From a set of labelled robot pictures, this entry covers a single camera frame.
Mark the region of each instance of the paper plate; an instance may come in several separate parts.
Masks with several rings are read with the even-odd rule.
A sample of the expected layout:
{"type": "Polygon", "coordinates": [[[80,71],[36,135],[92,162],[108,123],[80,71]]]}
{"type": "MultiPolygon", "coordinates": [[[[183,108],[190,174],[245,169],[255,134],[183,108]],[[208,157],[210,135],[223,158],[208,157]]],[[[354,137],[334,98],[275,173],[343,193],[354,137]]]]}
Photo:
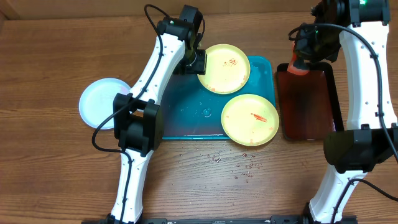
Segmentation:
{"type": "MultiPolygon", "coordinates": [[[[129,90],[129,85],[115,78],[104,78],[93,82],[81,94],[79,101],[81,118],[92,128],[97,128],[113,114],[113,100],[116,94],[126,95],[129,90]]],[[[111,129],[113,126],[113,119],[111,119],[101,129],[111,129]]]]}
{"type": "Polygon", "coordinates": [[[229,44],[209,47],[206,75],[198,75],[200,83],[218,94],[240,90],[250,76],[250,63],[243,51],[229,44]]]}
{"type": "Polygon", "coordinates": [[[274,105],[261,96],[245,94],[230,100],[221,114],[225,133],[237,143],[259,146],[270,141],[279,127],[274,105]]]}

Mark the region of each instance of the water droplet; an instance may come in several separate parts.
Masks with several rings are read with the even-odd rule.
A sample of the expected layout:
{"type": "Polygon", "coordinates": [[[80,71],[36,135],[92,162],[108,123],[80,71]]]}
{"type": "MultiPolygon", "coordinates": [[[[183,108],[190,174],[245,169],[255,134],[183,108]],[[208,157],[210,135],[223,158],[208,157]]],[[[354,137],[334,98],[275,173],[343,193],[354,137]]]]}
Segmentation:
{"type": "Polygon", "coordinates": [[[204,109],[203,112],[202,112],[202,114],[203,114],[206,118],[210,117],[210,116],[211,116],[211,109],[210,109],[210,108],[204,109]]]}

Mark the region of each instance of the yellow plate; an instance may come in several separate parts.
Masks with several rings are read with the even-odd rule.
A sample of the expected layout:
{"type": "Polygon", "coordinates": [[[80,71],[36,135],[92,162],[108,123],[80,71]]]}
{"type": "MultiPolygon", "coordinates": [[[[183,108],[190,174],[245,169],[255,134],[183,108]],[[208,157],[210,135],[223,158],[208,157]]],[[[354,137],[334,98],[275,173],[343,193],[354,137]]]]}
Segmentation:
{"type": "Polygon", "coordinates": [[[250,63],[243,51],[229,44],[209,47],[206,75],[198,75],[200,83],[213,93],[228,94],[240,90],[250,76],[250,63]]]}
{"type": "Polygon", "coordinates": [[[240,95],[230,100],[221,114],[225,133],[237,143],[259,146],[278,131],[279,116],[274,105],[261,96],[240,95]]]}

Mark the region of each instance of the white plate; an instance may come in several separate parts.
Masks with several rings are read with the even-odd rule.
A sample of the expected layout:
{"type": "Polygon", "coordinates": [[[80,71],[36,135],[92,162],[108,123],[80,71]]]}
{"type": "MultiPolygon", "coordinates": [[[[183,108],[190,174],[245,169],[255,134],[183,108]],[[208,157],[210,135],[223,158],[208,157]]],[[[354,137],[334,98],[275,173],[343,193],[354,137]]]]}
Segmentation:
{"type": "MultiPolygon", "coordinates": [[[[80,97],[79,112],[83,121],[92,128],[97,128],[108,116],[113,114],[113,100],[116,94],[128,94],[127,83],[116,78],[104,78],[93,82],[80,97]]],[[[113,119],[101,129],[112,129],[113,119]]]]}

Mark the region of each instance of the wood grain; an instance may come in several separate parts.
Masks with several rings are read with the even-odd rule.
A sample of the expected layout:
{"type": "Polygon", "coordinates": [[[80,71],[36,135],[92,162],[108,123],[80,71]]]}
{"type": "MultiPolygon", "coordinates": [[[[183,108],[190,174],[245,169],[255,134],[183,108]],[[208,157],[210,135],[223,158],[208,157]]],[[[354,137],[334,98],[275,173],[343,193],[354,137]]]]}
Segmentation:
{"type": "MultiPolygon", "coordinates": [[[[391,87],[398,85],[396,19],[398,11],[392,11],[387,45],[391,87]]],[[[203,47],[233,44],[248,55],[268,58],[275,70],[290,60],[288,31],[311,20],[304,12],[206,16],[203,47]]],[[[143,17],[4,22],[0,35],[0,223],[80,223],[104,218],[111,211],[120,158],[93,148],[93,130],[81,120],[78,100],[100,78],[120,78],[133,85],[154,41],[154,31],[143,17]]],[[[346,119],[343,54],[333,69],[346,119]]],[[[391,98],[397,111],[397,88],[391,88],[391,98]]],[[[102,146],[117,146],[111,131],[103,131],[98,139],[102,146]]],[[[149,164],[144,216],[298,214],[315,195],[325,170],[322,142],[286,141],[281,127],[269,144],[254,148],[231,141],[165,141],[149,164]],[[213,156],[220,157],[220,162],[210,161],[213,156]],[[252,163],[258,166],[247,169],[252,163]],[[242,175],[248,171],[253,177],[242,175]]],[[[389,159],[367,179],[398,195],[397,172],[398,166],[389,159]]],[[[361,224],[396,223],[397,209],[398,204],[360,184],[345,214],[357,215],[361,224]]]]}
{"type": "Polygon", "coordinates": [[[10,19],[61,19],[144,16],[143,8],[148,3],[159,6],[169,14],[179,14],[184,4],[198,7],[205,14],[284,11],[309,13],[310,8],[319,2],[319,0],[0,0],[0,9],[4,8],[10,19]]]}
{"type": "Polygon", "coordinates": [[[5,15],[0,11],[0,34],[1,34],[1,28],[2,25],[4,24],[4,21],[7,20],[7,18],[5,17],[5,15]]]}

